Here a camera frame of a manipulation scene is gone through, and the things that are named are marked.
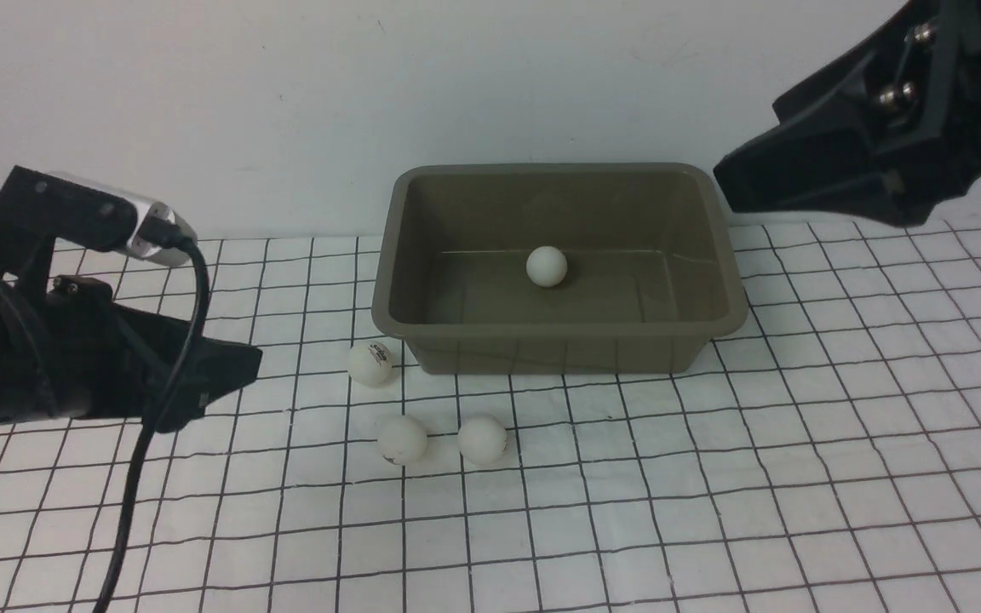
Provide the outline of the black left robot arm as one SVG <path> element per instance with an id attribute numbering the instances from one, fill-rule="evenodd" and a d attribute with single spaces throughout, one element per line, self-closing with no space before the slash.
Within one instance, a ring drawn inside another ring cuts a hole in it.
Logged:
<path id="1" fill-rule="evenodd" d="M 62 275 L 35 301 L 0 290 L 0 426 L 32 421 L 158 416 L 180 430 L 208 406 L 249 387 L 261 350 L 199 338 L 166 412 L 158 408 L 188 322 L 121 306 L 112 287 Z"/>

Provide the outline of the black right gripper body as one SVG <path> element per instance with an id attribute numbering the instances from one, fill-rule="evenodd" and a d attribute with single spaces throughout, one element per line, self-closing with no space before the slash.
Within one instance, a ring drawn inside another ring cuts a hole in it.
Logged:
<path id="1" fill-rule="evenodd" d="M 926 224 L 981 178 L 981 1 L 908 1 L 773 111 L 714 167 L 732 212 Z"/>

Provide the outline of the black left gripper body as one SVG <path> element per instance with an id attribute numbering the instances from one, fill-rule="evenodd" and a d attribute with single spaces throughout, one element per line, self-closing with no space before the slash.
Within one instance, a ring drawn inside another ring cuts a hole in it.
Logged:
<path id="1" fill-rule="evenodd" d="M 156 420 L 158 433 L 171 433 L 260 374 L 261 349 L 195 339 L 169 407 L 161 409 L 161 393 L 190 333 L 187 321 L 121 306 L 109 284 L 71 275 L 55 277 L 39 313 L 52 342 L 51 387 L 38 401 L 40 418 L 140 418 Z"/>

